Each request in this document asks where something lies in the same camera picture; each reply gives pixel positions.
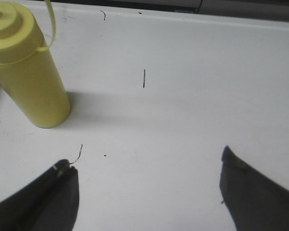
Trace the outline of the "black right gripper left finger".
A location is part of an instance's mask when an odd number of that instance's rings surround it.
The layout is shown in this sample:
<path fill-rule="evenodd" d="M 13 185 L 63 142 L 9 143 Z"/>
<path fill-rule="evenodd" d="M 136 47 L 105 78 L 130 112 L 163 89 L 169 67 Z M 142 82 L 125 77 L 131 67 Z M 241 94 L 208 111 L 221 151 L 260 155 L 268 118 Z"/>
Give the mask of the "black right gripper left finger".
<path fill-rule="evenodd" d="M 78 171 L 63 159 L 0 202 L 0 231 L 71 231 L 78 209 Z"/>

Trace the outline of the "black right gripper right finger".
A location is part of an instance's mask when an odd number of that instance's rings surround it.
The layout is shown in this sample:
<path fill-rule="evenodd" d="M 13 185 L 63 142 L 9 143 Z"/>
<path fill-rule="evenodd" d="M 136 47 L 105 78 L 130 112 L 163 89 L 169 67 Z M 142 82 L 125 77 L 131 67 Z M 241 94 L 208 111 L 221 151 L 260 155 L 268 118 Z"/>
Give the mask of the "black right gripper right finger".
<path fill-rule="evenodd" d="M 220 190 L 238 231 L 289 231 L 289 190 L 237 157 L 226 146 Z"/>

